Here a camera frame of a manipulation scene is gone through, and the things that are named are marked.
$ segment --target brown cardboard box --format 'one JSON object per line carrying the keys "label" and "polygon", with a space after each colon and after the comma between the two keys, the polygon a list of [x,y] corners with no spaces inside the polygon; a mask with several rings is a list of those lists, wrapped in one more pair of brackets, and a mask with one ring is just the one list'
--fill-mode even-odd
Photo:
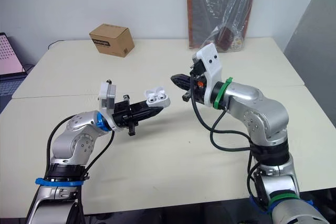
{"label": "brown cardboard box", "polygon": [[102,24],[90,32],[90,37],[98,51],[103,54],[125,57],[134,48],[127,27]]}

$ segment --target blue ring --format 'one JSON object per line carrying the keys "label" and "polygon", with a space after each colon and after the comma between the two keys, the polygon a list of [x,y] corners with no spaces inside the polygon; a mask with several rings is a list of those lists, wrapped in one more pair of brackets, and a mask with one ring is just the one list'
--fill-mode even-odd
{"label": "blue ring", "polygon": [[96,126],[98,127],[98,128],[101,128],[103,131],[110,131],[107,127],[106,127],[106,125],[104,124],[104,121],[103,121],[103,116],[102,116],[102,114],[100,114],[100,112],[98,112],[98,114],[97,114],[97,123],[96,123]]}
{"label": "blue ring", "polygon": [[41,186],[81,186],[84,184],[84,181],[64,181],[64,182],[55,182],[55,181],[46,181],[42,178],[37,178],[35,184]]}

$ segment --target white bracket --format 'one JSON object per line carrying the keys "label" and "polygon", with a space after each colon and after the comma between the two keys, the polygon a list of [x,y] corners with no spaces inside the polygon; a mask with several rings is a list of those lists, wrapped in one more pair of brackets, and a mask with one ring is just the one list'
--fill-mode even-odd
{"label": "white bracket", "polygon": [[201,60],[204,64],[206,72],[206,90],[204,93],[204,105],[212,107],[210,102],[211,92],[215,84],[222,81],[222,63],[219,60],[219,55],[215,44],[210,43],[200,49],[193,55],[193,61]]}
{"label": "white bracket", "polygon": [[110,82],[102,82],[99,91],[99,112],[108,122],[111,129],[115,132],[122,131],[123,128],[118,127],[113,120],[114,104],[116,100],[116,85]]}

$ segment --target laptop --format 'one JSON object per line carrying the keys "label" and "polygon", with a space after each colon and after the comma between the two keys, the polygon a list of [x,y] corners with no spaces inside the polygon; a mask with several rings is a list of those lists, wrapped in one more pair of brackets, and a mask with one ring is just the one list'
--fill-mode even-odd
{"label": "laptop", "polygon": [[0,113],[26,76],[6,34],[0,33]]}

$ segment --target laptop screen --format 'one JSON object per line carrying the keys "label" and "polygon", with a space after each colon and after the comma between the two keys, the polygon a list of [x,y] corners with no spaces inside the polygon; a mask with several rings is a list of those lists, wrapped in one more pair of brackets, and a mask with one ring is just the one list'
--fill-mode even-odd
{"label": "laptop screen", "polygon": [[0,76],[3,74],[21,73],[22,65],[12,49],[6,35],[0,33]]}

